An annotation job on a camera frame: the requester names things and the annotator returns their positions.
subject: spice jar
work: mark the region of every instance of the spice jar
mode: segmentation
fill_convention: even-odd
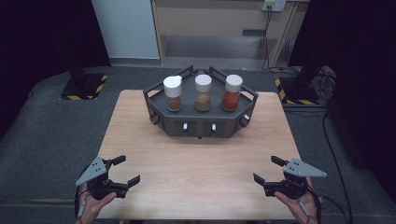
[[[181,76],[167,77],[163,81],[165,95],[167,96],[166,105],[170,111],[181,109]]]
[[[225,81],[225,90],[221,107],[226,111],[234,111],[238,107],[239,92],[243,79],[238,75],[229,75]]]
[[[212,78],[208,75],[199,75],[195,78],[195,89],[198,91],[194,106],[199,111],[210,109],[210,87]]]

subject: cable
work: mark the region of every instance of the cable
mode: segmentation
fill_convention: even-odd
[[[86,190],[82,191],[82,192],[77,196],[77,199],[79,199],[79,196],[81,196],[83,193],[87,192],[88,190],[89,190],[89,189],[86,189]]]
[[[324,71],[324,67],[319,69],[316,74],[317,77],[320,77],[319,80],[319,89],[317,90],[317,94],[323,101],[329,101],[335,90],[335,77],[329,75],[326,71]]]
[[[319,197],[318,195],[314,192],[314,190],[311,188],[311,186],[308,185],[308,192],[310,192],[312,194],[312,196],[314,197],[314,202],[315,202],[315,206],[317,207],[317,220],[318,220],[318,224],[321,223],[321,203],[319,201]]]
[[[270,68],[270,61],[269,61],[269,57],[268,57],[267,32],[268,32],[268,27],[270,25],[271,18],[272,18],[272,7],[267,7],[267,9],[268,9],[267,21],[265,23],[264,35],[262,36],[262,44],[263,44],[264,50],[265,50],[265,58],[264,58],[264,62],[262,62],[262,70],[264,70],[263,68],[264,68],[264,65],[265,65],[265,61],[267,61],[267,63],[268,63],[268,68]]]
[[[324,125],[324,124],[325,124],[325,120],[326,120],[326,118],[327,118],[328,116],[329,116],[329,112],[327,112],[327,113],[323,116],[323,120],[322,120],[323,132],[324,132],[324,135],[325,135],[325,137],[326,137],[327,144],[329,145],[330,151],[332,152],[332,157],[333,157],[333,159],[334,159],[335,166],[337,167],[337,172],[338,172],[338,175],[340,176],[341,184],[342,184],[342,186],[343,186],[344,195],[345,195],[345,197],[346,197],[346,204],[347,204],[347,208],[348,208],[348,211],[349,211],[349,221],[348,221],[347,223],[348,223],[348,224],[353,224],[352,206],[351,206],[351,204],[350,204],[349,196],[348,196],[348,194],[347,194],[347,187],[346,187],[344,178],[343,178],[343,176],[342,176],[342,174],[341,174],[340,166],[338,165],[338,160],[337,160],[337,158],[335,157],[334,150],[332,149],[332,144],[330,143],[329,136],[327,135],[326,127],[325,127],[325,125]]]
[[[341,211],[341,213],[342,213],[343,216],[344,216],[344,219],[346,220],[346,223],[348,223],[348,221],[347,221],[347,214],[346,214],[346,212],[341,208],[340,204],[336,203],[335,200],[333,200],[333,199],[331,199],[331,198],[329,198],[329,197],[326,197],[326,196],[322,196],[322,197],[323,197],[324,199],[328,200],[329,202],[333,203],[333,204]]]
[[[290,57],[289,45],[290,45],[290,40],[288,39],[288,40],[286,40],[286,43],[285,43],[285,61],[286,61],[286,64],[295,73],[300,73],[299,71],[295,70],[293,67],[289,66],[289,60],[288,60],[288,58]]]

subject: brown spice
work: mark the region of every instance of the brown spice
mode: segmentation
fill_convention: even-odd
[[[210,95],[201,93],[195,98],[195,108],[199,111],[206,111],[210,109]]]
[[[169,110],[178,111],[181,108],[181,98],[179,96],[175,98],[168,97],[167,105]]]

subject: yellow black warning tape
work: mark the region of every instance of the yellow black warning tape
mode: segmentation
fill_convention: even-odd
[[[106,80],[107,80],[107,76],[103,76],[98,88],[96,89],[95,94],[93,95],[66,95],[66,96],[61,95],[59,99],[60,100],[94,100],[99,96],[99,93],[101,92],[103,86],[105,85]]]
[[[277,90],[279,91],[279,97],[283,104],[289,105],[319,105],[319,100],[289,100],[286,93],[283,91],[282,84],[280,83],[279,79],[275,79],[275,84]]]

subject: white lid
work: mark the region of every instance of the white lid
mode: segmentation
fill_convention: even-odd
[[[181,94],[181,76],[167,77],[163,80],[165,95],[178,97]]]
[[[208,75],[202,74],[195,78],[195,89],[200,92],[210,91],[212,78]]]
[[[238,75],[228,75],[225,79],[225,89],[230,92],[241,90],[243,79]]]

